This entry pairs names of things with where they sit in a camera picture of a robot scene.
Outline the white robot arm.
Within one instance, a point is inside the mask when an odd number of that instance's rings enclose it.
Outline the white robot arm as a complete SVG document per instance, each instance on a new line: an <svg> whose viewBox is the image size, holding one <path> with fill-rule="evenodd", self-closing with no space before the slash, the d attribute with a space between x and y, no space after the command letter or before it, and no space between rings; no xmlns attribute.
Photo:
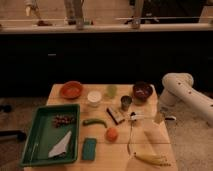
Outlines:
<svg viewBox="0 0 213 171"><path fill-rule="evenodd" d="M193 76L189 73L165 74L162 78L164 89L159 97L158 106L172 107L177 101L182 100L213 127L213 99L195 90L193 84Z"/></svg>

